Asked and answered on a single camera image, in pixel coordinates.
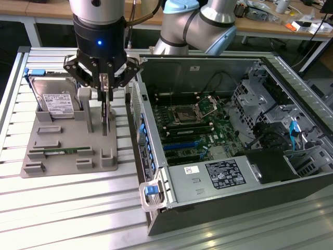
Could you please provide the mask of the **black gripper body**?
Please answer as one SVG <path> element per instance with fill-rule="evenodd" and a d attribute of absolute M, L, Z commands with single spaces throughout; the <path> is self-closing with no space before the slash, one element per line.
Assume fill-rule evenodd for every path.
<path fill-rule="evenodd" d="M 127 60 L 124 50 L 125 19 L 109 24 L 92 24 L 73 15 L 78 46 L 76 62 L 91 72 L 115 74 Z"/>

